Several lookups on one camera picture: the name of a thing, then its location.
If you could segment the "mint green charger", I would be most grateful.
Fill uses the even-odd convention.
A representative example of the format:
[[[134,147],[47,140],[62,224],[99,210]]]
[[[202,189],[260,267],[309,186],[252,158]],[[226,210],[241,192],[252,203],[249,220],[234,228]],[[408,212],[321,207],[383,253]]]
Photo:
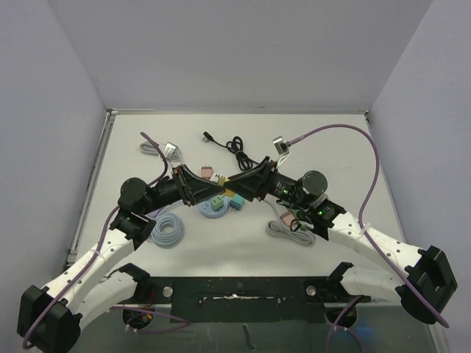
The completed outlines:
[[[219,211],[224,208],[224,197],[215,196],[210,200],[210,206],[213,211]]]

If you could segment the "yellow charger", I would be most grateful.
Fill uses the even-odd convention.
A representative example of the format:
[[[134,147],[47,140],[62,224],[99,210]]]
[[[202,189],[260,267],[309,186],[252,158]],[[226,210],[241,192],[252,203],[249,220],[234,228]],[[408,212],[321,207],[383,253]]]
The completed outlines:
[[[218,180],[218,185],[224,188],[224,192],[222,193],[222,195],[227,197],[234,197],[235,193],[225,186],[226,181],[227,180],[224,177]]]

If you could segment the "teal charger dark base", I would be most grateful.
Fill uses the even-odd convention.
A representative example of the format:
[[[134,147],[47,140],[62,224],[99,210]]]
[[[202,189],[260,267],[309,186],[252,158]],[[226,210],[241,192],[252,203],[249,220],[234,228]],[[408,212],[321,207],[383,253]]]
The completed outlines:
[[[242,196],[235,194],[229,202],[229,207],[232,210],[240,211],[241,208],[244,206],[244,203],[245,199]]]

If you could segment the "small pink charger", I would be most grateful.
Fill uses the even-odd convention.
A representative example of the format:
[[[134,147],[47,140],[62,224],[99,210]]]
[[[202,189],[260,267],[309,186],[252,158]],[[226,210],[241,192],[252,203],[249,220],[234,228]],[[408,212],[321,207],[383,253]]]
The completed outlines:
[[[283,213],[280,216],[280,221],[288,228],[295,227],[297,225],[297,219],[290,211]]]

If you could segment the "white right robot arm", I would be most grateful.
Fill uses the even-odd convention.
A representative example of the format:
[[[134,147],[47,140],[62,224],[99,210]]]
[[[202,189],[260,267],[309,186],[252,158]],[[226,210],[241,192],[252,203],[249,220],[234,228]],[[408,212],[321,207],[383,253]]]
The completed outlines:
[[[327,179],[308,171],[294,180],[265,159],[251,171],[227,178],[221,185],[248,201],[270,195],[296,210],[313,233],[370,259],[398,280],[392,292],[407,313],[426,324],[448,324],[442,311],[457,289],[446,254],[435,246],[422,249],[396,240],[365,224],[326,195]]]

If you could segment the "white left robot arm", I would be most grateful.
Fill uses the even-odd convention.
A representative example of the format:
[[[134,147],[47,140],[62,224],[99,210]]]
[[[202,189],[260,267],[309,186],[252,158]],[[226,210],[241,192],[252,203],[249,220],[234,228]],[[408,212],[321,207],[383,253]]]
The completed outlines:
[[[150,213],[176,202],[194,206],[223,192],[221,185],[196,176],[185,165],[150,184],[139,178],[125,181],[98,242],[61,275],[23,293],[17,328],[23,348],[69,352],[82,330],[113,305],[146,299],[150,284],[135,265],[111,279],[105,275],[150,236],[156,224]]]

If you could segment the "pink charger near strip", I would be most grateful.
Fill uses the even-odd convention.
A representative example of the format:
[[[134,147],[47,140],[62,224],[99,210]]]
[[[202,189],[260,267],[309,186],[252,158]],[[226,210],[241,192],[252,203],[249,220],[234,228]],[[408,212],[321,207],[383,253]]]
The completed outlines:
[[[200,176],[203,179],[210,180],[211,177],[213,176],[213,168],[208,165],[202,166],[200,169]]]

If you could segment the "round blue power socket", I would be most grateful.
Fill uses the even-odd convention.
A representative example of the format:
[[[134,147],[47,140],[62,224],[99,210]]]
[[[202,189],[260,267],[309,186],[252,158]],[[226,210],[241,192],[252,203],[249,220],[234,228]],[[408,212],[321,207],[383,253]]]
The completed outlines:
[[[222,206],[217,210],[213,209],[212,204],[209,200],[198,204],[197,208],[199,210],[199,213],[206,218],[210,218],[210,219],[221,218],[223,215],[227,213],[229,209],[229,201],[228,199],[223,199]]]

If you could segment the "white USB power strip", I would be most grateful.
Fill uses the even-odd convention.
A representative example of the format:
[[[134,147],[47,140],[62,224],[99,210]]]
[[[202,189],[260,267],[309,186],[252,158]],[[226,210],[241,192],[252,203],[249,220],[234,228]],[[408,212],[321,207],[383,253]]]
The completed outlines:
[[[221,174],[217,174],[217,173],[214,173],[211,178],[210,178],[210,181],[211,182],[215,182],[215,183],[225,183],[225,180],[227,179],[227,177],[221,175]]]

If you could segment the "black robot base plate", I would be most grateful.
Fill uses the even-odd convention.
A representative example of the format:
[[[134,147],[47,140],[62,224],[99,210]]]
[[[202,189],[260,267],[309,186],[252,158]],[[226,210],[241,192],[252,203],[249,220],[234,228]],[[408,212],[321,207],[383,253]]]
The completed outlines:
[[[354,296],[327,277],[151,277],[125,304],[168,304],[191,323],[324,323],[325,307]]]

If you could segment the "aluminium frame rail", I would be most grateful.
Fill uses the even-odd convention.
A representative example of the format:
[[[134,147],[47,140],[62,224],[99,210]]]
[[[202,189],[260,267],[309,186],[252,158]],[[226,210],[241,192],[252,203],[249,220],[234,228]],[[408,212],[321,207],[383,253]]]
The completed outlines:
[[[28,344],[41,352],[52,352],[50,338],[45,332],[34,331],[28,340]]]

